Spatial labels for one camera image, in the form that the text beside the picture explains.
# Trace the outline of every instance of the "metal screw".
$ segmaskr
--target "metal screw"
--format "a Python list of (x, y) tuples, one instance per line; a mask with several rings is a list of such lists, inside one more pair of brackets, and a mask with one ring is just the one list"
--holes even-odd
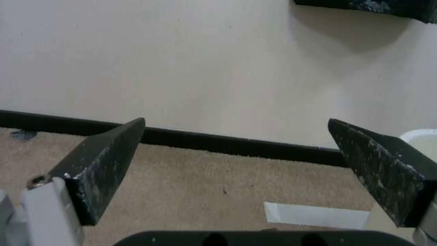
[(50, 183), (52, 181), (52, 177), (50, 177), (49, 174), (41, 174), (37, 175), (27, 182), (27, 189), (35, 189), (37, 187), (43, 186), (47, 183)]

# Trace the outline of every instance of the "white tape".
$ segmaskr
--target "white tape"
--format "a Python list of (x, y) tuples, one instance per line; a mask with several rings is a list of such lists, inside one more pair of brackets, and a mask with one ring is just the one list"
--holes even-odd
[(368, 211), (264, 202), (267, 222), (361, 230)]

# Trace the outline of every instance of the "baseboard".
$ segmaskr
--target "baseboard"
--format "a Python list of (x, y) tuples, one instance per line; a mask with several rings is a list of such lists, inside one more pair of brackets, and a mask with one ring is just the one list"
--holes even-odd
[[(117, 123), (0, 110), (0, 127), (89, 136)], [(146, 127), (141, 143), (348, 167), (339, 150)]]

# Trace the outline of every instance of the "beige carpet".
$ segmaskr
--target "beige carpet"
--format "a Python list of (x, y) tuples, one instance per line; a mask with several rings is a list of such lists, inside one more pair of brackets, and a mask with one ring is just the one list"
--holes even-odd
[[(0, 128), (0, 187), (15, 204), (27, 180), (49, 171), (83, 138), (38, 133), (22, 143)], [(263, 202), (370, 210), (348, 169), (141, 144), (85, 245), (112, 245), (144, 230), (308, 229), (266, 222)]]

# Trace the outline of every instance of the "white container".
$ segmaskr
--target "white container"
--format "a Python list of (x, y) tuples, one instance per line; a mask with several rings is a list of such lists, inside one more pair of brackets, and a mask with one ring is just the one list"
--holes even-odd
[[(437, 163), (437, 130), (412, 130), (400, 138)], [(414, 228), (397, 228), (378, 203), (370, 211), (364, 229), (390, 233), (413, 242)]]

